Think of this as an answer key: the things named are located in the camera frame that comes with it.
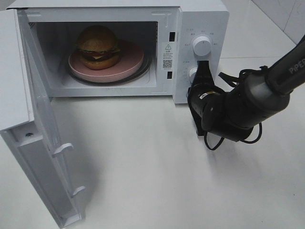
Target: white table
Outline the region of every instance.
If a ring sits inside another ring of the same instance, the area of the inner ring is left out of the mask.
[[[251,1],[226,0],[219,70],[271,65],[294,44]],[[217,84],[229,89],[217,79]],[[70,229],[303,229],[304,87],[254,145],[211,152],[171,97],[56,98],[52,105],[86,218]],[[0,228],[57,225],[0,139]]]

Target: hamburger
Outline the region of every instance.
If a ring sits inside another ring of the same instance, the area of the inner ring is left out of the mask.
[[[81,63],[94,70],[114,66],[120,58],[116,36],[101,25],[83,30],[77,39],[77,49]]]

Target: qr code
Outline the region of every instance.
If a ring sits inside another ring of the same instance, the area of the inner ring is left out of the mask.
[[[173,60],[163,60],[163,68],[172,68]]]

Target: microwave door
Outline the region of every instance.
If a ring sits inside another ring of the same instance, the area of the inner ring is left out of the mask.
[[[60,228],[81,219],[40,62],[23,11],[0,12],[0,134]]]

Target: white microwave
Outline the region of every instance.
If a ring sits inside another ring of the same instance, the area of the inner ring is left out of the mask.
[[[197,61],[215,77],[229,13],[221,0],[17,0],[0,12],[0,133],[60,228],[81,219],[52,97],[172,95],[186,103]],[[131,80],[83,82],[67,67],[80,32],[110,28],[144,50]]]

